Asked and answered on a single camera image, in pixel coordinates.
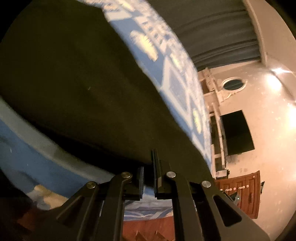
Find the blue patterned fabric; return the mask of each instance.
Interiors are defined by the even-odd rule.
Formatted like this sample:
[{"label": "blue patterned fabric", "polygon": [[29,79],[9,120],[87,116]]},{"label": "blue patterned fabric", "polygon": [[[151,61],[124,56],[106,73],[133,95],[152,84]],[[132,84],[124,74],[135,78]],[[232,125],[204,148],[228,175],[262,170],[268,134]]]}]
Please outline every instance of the blue patterned fabric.
[{"label": "blue patterned fabric", "polygon": [[171,28],[144,0],[85,3],[102,8],[211,170],[210,128],[202,88],[192,60]]},{"label": "blue patterned fabric", "polygon": [[[209,120],[201,85],[197,71],[176,35],[143,0],[85,3],[103,9],[106,19],[129,47],[211,170]],[[112,178],[112,174],[96,167],[82,168],[76,164],[75,169],[74,164],[58,163],[59,148],[38,131],[20,128],[20,123],[29,128],[29,124],[0,100],[0,168],[17,188],[37,202],[39,208],[48,210],[63,204],[89,180],[103,183]],[[40,138],[41,144],[29,143],[25,136],[30,135],[33,139]],[[63,160],[67,155],[62,153],[59,158]],[[156,200],[153,190],[145,187],[141,201],[126,203],[124,219],[146,220],[170,215],[171,200]]]}]

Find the light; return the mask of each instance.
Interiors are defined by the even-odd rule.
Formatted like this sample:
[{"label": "light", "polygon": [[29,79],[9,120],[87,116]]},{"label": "light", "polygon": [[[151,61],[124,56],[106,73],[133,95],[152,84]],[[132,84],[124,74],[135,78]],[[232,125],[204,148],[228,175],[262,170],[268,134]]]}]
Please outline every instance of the light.
[{"label": "light", "polygon": [[274,72],[274,73],[276,73],[276,74],[291,73],[291,71],[284,70],[282,68],[272,69],[271,71]]},{"label": "light", "polygon": [[267,83],[275,91],[279,91],[281,89],[281,82],[272,74],[267,75]]},{"label": "light", "polygon": [[289,122],[291,128],[296,128],[296,108],[294,105],[288,104]]}]

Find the cabinet door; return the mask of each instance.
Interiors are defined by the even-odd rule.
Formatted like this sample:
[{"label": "cabinet door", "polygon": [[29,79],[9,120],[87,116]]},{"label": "cabinet door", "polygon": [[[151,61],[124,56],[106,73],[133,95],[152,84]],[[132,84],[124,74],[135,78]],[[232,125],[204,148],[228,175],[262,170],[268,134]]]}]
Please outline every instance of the cabinet door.
[{"label": "cabinet door", "polygon": [[225,191],[228,195],[233,194],[233,181],[232,179],[216,180],[216,187],[221,191]]},{"label": "cabinet door", "polygon": [[238,177],[233,179],[232,184],[232,193],[237,192],[239,194],[239,202],[237,206],[246,212],[246,205],[247,202],[247,190],[246,190],[246,178],[245,177]]},{"label": "cabinet door", "polygon": [[260,173],[252,173],[246,177],[247,188],[247,203],[245,205],[245,213],[250,218],[257,218],[260,203]]}]

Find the white wall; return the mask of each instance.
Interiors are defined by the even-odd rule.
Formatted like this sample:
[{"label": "white wall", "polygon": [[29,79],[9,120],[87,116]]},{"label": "white wall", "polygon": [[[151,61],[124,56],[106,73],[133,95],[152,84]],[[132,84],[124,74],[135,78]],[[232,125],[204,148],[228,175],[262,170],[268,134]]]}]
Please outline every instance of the white wall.
[{"label": "white wall", "polygon": [[275,240],[296,210],[295,102],[261,63],[225,69],[216,72],[216,79],[239,76],[248,83],[221,104],[221,114],[243,110],[255,146],[226,160],[229,177],[260,170],[265,186],[254,221]]},{"label": "white wall", "polygon": [[269,69],[282,68],[291,73],[278,78],[296,99],[296,40],[288,26],[265,0],[243,0],[258,36],[262,63]]}]

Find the gray curtain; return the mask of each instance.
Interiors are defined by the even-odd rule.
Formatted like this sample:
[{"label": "gray curtain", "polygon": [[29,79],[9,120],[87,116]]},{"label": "gray curtain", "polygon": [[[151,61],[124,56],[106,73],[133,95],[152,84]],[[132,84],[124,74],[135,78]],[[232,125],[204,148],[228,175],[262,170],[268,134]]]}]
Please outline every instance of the gray curtain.
[{"label": "gray curtain", "polygon": [[198,70],[260,59],[241,0],[148,0],[176,33]]}]

